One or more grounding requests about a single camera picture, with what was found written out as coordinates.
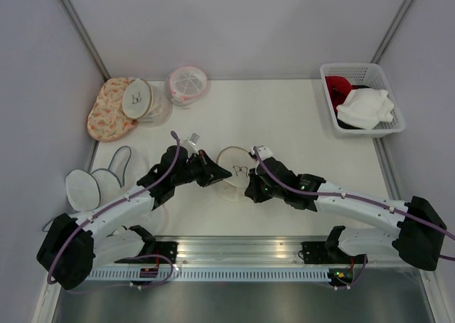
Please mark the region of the beige round mesh laundry bag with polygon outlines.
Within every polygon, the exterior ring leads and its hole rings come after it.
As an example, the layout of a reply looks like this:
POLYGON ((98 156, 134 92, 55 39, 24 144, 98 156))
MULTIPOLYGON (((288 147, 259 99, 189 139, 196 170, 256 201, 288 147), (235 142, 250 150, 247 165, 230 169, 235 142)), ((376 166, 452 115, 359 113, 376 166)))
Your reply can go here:
POLYGON ((249 171, 256 166, 248 151, 242 147, 226 147, 219 153, 216 163, 232 173, 231 177, 215 185, 217 194, 230 202, 246 201, 245 192, 250 183, 249 171))

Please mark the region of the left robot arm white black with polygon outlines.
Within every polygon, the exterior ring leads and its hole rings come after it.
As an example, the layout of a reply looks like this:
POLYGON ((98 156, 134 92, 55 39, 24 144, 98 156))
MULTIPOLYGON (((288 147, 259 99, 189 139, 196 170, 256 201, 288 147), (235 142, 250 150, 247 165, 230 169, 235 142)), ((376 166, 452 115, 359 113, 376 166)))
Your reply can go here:
POLYGON ((170 146, 158 164, 115 199, 91 211, 62 213, 48 223, 36 256, 48 273, 48 284, 73 290, 95 267, 157 259, 154 236, 132 221, 162 206, 179 186, 195 182, 207 188, 231 176, 202 149, 170 146))

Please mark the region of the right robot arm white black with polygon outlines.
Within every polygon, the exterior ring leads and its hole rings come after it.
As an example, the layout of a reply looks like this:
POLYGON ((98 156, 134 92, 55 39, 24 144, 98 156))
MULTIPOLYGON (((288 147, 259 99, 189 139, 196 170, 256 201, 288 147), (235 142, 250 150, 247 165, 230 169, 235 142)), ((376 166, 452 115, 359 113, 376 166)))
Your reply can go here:
POLYGON ((295 174, 273 156, 250 155, 245 196, 254 203, 279 198, 297 210, 344 216, 365 229, 335 226, 324 243, 326 257, 339 263, 360 255, 393 255, 420 270, 434 271, 443 257, 447 227, 425 198, 396 201, 350 194, 312 174, 295 174))

